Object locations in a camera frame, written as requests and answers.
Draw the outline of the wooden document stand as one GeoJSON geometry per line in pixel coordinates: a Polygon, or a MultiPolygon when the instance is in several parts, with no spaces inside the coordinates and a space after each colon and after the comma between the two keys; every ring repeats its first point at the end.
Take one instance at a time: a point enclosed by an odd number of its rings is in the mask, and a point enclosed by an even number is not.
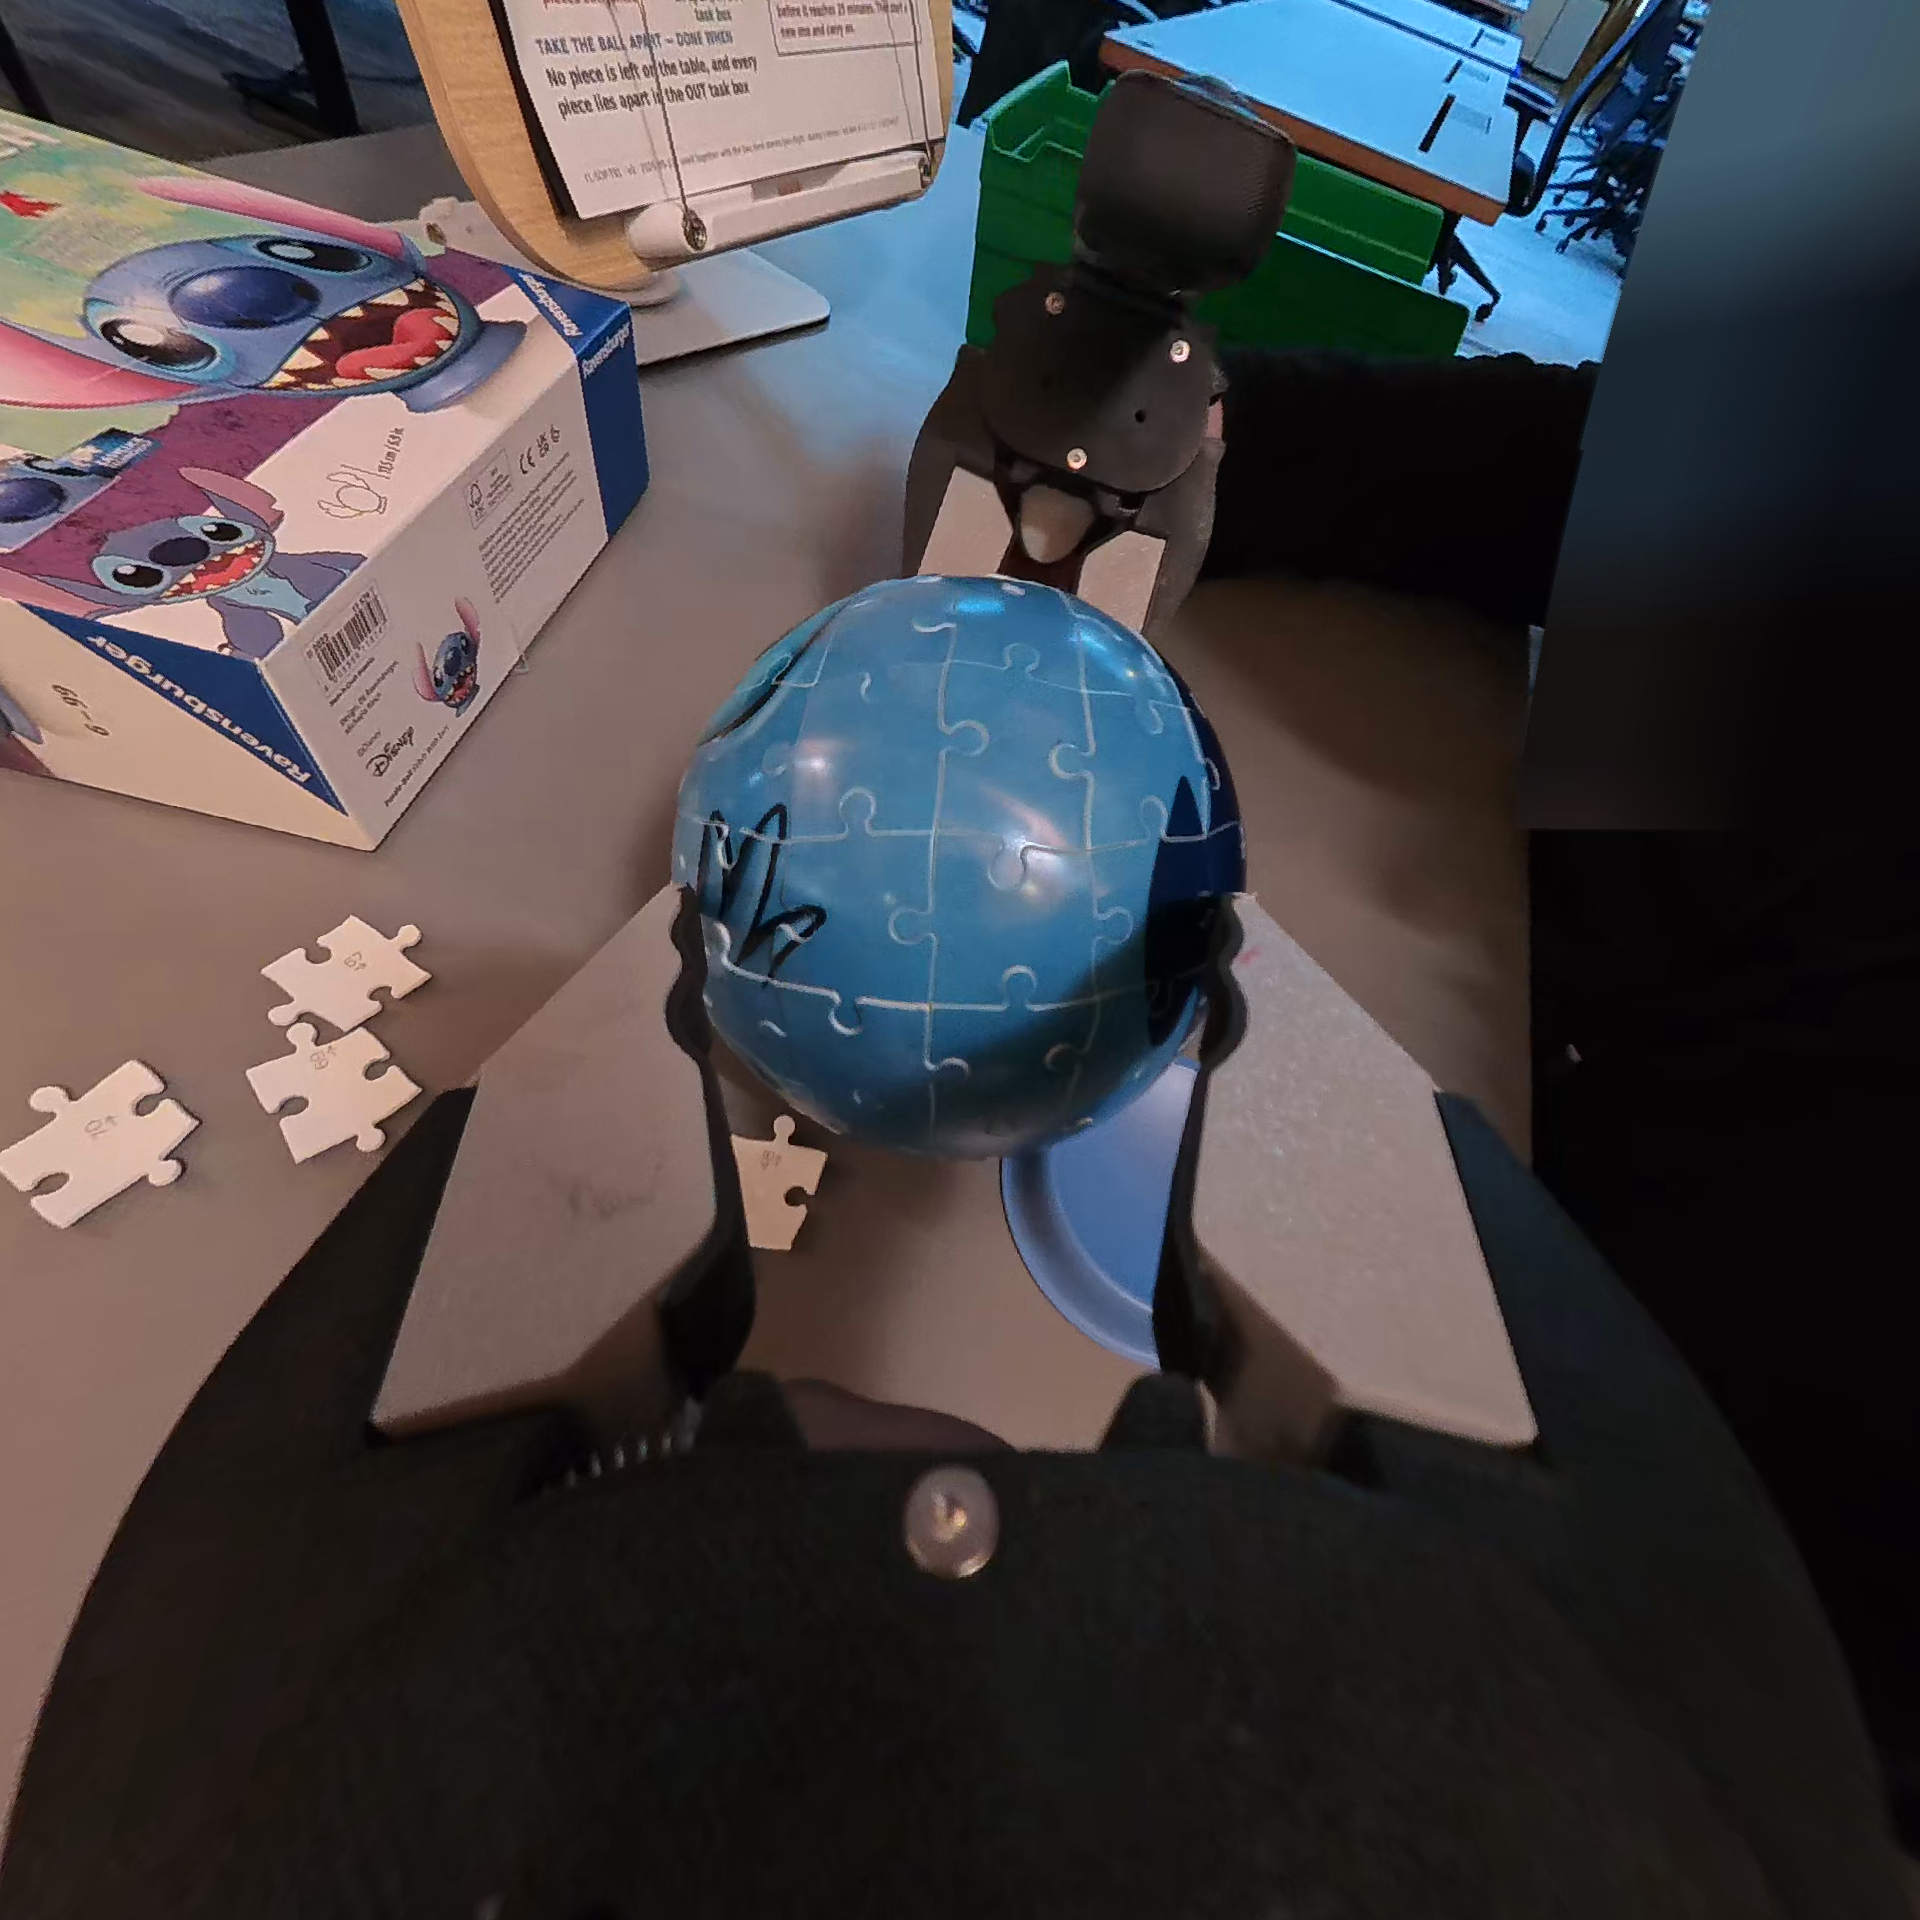
{"type": "Polygon", "coordinates": [[[641,366],[702,356],[828,323],[828,298],[758,247],[921,197],[947,144],[952,2],[928,2],[945,128],[921,146],[823,163],[684,202],[594,219],[569,215],[546,183],[537,128],[498,42],[497,2],[400,2],[425,93],[468,211],[432,202],[425,226],[466,252],[569,280],[636,310],[641,366]]]}

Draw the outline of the white puzzle piece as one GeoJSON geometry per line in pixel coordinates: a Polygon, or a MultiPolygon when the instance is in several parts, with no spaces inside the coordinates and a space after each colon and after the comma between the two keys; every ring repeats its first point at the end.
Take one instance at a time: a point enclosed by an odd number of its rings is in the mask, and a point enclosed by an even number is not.
{"type": "Polygon", "coordinates": [[[266,1020],[278,1030],[314,1020],[334,1035],[367,1026],[385,1002],[408,1001],[432,982],[432,971],[411,958],[417,942],[417,925],[384,936],[358,916],[345,916],[319,936],[322,958],[312,958],[309,949],[290,949],[261,968],[280,994],[266,1020]]]}
{"type": "Polygon", "coordinates": [[[744,1240],[757,1252],[792,1250],[828,1167],[828,1149],[808,1146],[792,1134],[798,1120],[788,1112],[774,1117],[771,1138],[732,1134],[744,1240]]]}
{"type": "Polygon", "coordinates": [[[322,1043],[312,1025],[295,1025],[287,1050],[245,1069],[245,1086],[278,1120],[295,1164],[312,1164],[334,1146],[378,1155],[385,1120],[419,1094],[370,1026],[322,1043]]]}
{"type": "Polygon", "coordinates": [[[144,1062],[114,1069],[83,1094],[38,1087],[26,1107],[45,1124],[2,1146],[2,1182],[55,1228],[72,1228],[133,1183],[179,1182],[179,1146],[198,1131],[198,1117],[144,1062]]]}

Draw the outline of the green plastic bin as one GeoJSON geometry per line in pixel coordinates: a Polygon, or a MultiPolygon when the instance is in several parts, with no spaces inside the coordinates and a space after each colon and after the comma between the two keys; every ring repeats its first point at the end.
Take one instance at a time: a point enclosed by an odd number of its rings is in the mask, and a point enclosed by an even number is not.
{"type": "MultiPolygon", "coordinates": [[[[1000,296],[1040,263],[1068,263],[1092,121],[1095,97],[1070,83],[1063,62],[981,116],[969,347],[992,342],[1000,296]]],[[[1197,315],[1222,347],[1454,356],[1468,310],[1422,292],[1436,236],[1433,204],[1301,158],[1258,266],[1197,300],[1197,315]]]]}

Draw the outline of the blue puzzle ball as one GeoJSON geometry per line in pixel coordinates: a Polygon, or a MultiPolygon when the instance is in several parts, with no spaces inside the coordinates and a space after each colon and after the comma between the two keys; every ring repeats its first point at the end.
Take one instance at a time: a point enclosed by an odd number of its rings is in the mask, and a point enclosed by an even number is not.
{"type": "Polygon", "coordinates": [[[752,661],[670,872],[710,1035],[771,1093],[852,1144],[1005,1160],[1173,1062],[1245,849],[1154,645],[1050,584],[917,574],[752,661]]]}

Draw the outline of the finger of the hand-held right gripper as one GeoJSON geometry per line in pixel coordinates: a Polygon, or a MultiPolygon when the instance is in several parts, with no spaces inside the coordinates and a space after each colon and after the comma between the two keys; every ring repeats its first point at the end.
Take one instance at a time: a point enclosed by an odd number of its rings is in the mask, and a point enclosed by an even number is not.
{"type": "Polygon", "coordinates": [[[1164,555],[1164,539],[1140,531],[1111,535],[1080,557],[1080,598],[1135,632],[1154,632],[1164,555]]]}
{"type": "Polygon", "coordinates": [[[1017,484],[986,472],[947,472],[917,574],[942,579],[1036,579],[1022,547],[1017,484]]]}

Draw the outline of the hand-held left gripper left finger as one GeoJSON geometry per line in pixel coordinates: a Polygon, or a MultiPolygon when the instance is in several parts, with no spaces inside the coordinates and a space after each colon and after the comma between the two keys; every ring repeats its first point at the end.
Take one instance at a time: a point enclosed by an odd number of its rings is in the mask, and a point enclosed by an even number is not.
{"type": "Polygon", "coordinates": [[[702,913],[663,887],[484,1058],[374,1399],[378,1432],[569,1409],[670,1432],[757,1310],[702,913]]]}

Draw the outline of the black office chair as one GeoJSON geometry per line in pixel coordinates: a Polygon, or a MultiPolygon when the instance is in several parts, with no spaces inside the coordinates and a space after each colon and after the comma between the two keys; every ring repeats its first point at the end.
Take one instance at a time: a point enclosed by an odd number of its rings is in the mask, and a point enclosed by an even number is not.
{"type": "Polygon", "coordinates": [[[1595,241],[1617,263],[1631,261],[1692,57],[1687,12],[1634,2],[1552,104],[1540,89],[1509,89],[1520,131],[1546,128],[1546,136],[1536,158],[1516,146],[1504,215],[1530,219],[1536,234],[1557,226],[1559,252],[1595,241]]]}

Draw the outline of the colourful cartoon puzzle box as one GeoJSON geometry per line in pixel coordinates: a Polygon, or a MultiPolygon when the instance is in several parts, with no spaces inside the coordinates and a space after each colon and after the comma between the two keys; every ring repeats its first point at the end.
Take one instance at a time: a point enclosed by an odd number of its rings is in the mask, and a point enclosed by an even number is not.
{"type": "Polygon", "coordinates": [[[2,770],[377,849],[636,511],[625,300],[2,113],[2,770]]]}

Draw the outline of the blue plastic ball stand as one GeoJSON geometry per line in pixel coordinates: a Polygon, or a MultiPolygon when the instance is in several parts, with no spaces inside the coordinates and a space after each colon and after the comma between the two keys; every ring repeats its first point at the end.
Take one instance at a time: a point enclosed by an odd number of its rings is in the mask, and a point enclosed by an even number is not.
{"type": "Polygon", "coordinates": [[[1000,1164],[1017,1252],[1052,1310],[1155,1368],[1154,1290],[1193,1062],[1173,1058],[1125,1108],[1000,1164]]]}

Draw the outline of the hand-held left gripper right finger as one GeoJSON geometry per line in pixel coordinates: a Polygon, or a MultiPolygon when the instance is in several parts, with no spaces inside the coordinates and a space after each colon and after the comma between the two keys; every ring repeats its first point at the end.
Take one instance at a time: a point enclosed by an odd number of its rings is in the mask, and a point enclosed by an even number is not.
{"type": "Polygon", "coordinates": [[[1155,1347],[1226,1456],[1321,1456],[1349,1414],[1495,1451],[1536,1441],[1436,1086],[1250,898],[1164,1223],[1155,1347]]]}

